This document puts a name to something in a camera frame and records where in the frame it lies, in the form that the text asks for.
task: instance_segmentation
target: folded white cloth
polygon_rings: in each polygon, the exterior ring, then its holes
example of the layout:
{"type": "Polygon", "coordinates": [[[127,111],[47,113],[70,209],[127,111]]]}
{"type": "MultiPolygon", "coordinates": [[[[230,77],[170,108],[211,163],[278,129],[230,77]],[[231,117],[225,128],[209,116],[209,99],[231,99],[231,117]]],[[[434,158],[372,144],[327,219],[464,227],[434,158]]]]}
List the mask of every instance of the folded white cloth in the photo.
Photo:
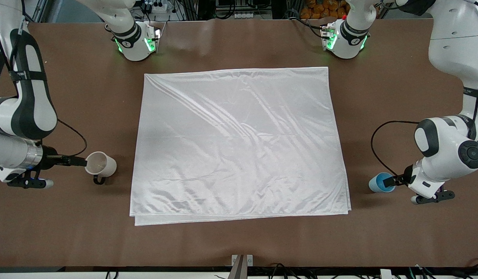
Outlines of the folded white cloth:
{"type": "Polygon", "coordinates": [[[136,226],[349,210],[327,67],[145,75],[136,226]]]}

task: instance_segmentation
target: light blue cup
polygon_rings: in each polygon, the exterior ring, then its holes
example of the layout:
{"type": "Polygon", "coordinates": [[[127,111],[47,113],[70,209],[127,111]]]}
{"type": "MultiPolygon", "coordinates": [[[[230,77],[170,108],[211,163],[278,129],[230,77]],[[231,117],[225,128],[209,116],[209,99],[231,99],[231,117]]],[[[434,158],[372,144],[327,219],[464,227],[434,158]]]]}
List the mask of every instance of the light blue cup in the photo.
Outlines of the light blue cup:
{"type": "Polygon", "coordinates": [[[387,187],[387,188],[384,186],[384,179],[387,179],[389,177],[392,177],[392,175],[390,173],[381,172],[381,173],[375,175],[375,177],[373,177],[370,180],[370,182],[368,182],[368,186],[375,193],[389,193],[389,192],[392,192],[395,189],[395,186],[391,186],[391,187],[387,187]]]}

